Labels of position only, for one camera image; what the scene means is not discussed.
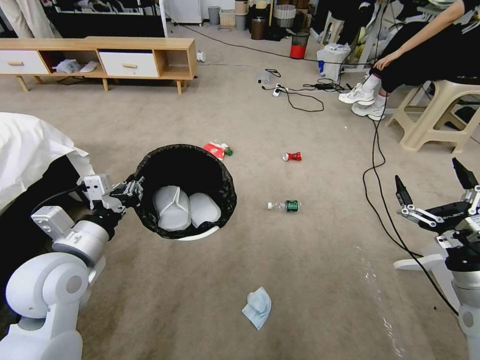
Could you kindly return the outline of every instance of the white drawer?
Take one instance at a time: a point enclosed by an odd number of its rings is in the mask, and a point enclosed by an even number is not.
[[[117,77],[158,78],[152,53],[100,52],[107,75]]]
[[[0,50],[0,74],[48,74],[34,50]]]

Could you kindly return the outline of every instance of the white cloth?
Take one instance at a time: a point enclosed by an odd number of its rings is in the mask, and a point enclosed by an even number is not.
[[[40,0],[0,0],[0,8],[19,38],[54,38]]]
[[[255,292],[248,294],[247,304],[241,311],[250,322],[260,330],[265,324],[272,309],[272,300],[263,287],[259,287]]]
[[[89,154],[38,117],[0,112],[0,209],[66,155],[81,177],[94,174]]]

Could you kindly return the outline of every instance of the beige carpet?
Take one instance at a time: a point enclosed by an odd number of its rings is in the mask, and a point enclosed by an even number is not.
[[[196,35],[171,29],[170,36]],[[201,31],[282,54],[290,46],[288,39],[253,41],[247,32]],[[208,62],[251,67],[200,66],[181,96],[174,86],[112,86],[107,93],[101,84],[37,85],[32,78],[31,92],[23,93],[14,77],[0,77],[2,111],[58,127],[90,152],[97,172],[116,181],[162,145],[202,146],[220,138],[234,150],[225,165],[238,205],[214,235],[176,242],[143,228],[133,211],[121,221],[106,248],[104,273],[79,315],[83,359],[466,359],[455,316],[422,273],[393,269],[392,262],[407,255],[365,201],[361,176],[371,165],[372,123],[336,94],[318,94],[325,111],[306,113],[293,110],[285,94],[274,98],[255,83],[255,68],[275,68],[284,86],[299,88],[316,81],[314,62],[195,38]],[[307,57],[316,49],[311,42]],[[355,85],[359,77],[345,79]],[[429,144],[405,152],[401,135],[396,126],[380,126],[387,165],[379,173],[390,210],[399,207],[395,174],[420,207],[456,201],[462,188],[450,148]],[[285,151],[301,151],[303,161],[284,163]],[[459,156],[478,177],[479,151],[472,140]],[[372,174],[368,183],[380,206]],[[266,210],[268,201],[285,199],[304,207],[298,214]],[[412,250],[433,241],[433,233],[394,219]],[[272,310],[257,331],[241,310],[260,286]]]

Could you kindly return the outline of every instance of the black garbage bag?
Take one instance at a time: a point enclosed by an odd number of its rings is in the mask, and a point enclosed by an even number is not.
[[[223,227],[237,206],[234,181],[225,165],[208,151],[195,145],[174,144],[159,147],[146,155],[128,180],[144,177],[143,197],[135,212],[142,224],[166,239],[180,239],[199,235],[218,226]],[[204,222],[198,228],[190,225],[185,230],[166,231],[159,227],[153,203],[154,193],[165,186],[178,186],[190,196],[204,193],[221,210],[215,222]]]

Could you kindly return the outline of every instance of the beige stool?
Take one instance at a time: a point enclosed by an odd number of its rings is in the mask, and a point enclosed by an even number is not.
[[[340,32],[344,27],[344,22],[345,21],[343,20],[337,20],[336,18],[333,18],[332,13],[328,12],[328,17],[325,22],[325,28],[323,29],[323,32],[318,40],[322,48],[327,44],[334,44],[337,42],[340,37]]]
[[[467,124],[452,113],[459,99],[465,95],[480,95],[480,85],[466,85],[447,80],[433,81],[435,95],[428,106],[410,106],[410,102],[422,86],[412,89],[398,109],[386,123],[389,126],[396,121],[404,130],[400,145],[406,150],[418,151],[429,141],[454,143],[454,154],[461,153],[467,140],[480,123],[480,108]],[[407,113],[421,113],[415,122]],[[451,122],[460,131],[440,130],[446,122]]]

